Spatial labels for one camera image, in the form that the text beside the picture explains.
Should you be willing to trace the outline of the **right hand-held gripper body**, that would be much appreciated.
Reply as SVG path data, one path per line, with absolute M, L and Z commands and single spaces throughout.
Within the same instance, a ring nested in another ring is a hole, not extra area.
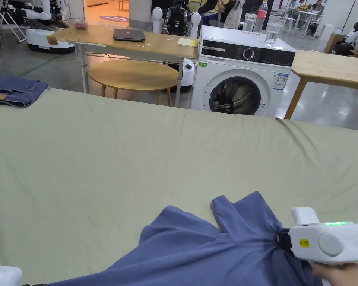
M 357 223 L 320 222 L 310 207 L 292 208 L 291 215 L 295 225 L 277 233 L 281 249 L 311 263 L 358 263 Z

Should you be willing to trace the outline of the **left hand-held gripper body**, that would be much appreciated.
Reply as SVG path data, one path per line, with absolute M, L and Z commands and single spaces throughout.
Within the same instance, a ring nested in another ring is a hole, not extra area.
M 0 286 L 19 286 L 21 278 L 20 268 L 0 266 Z

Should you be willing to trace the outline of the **person's right hand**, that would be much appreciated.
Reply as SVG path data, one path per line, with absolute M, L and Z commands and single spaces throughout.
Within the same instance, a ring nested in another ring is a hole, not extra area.
M 331 286 L 358 286 L 357 263 L 344 264 L 341 268 L 314 263 L 313 274 L 325 279 Z

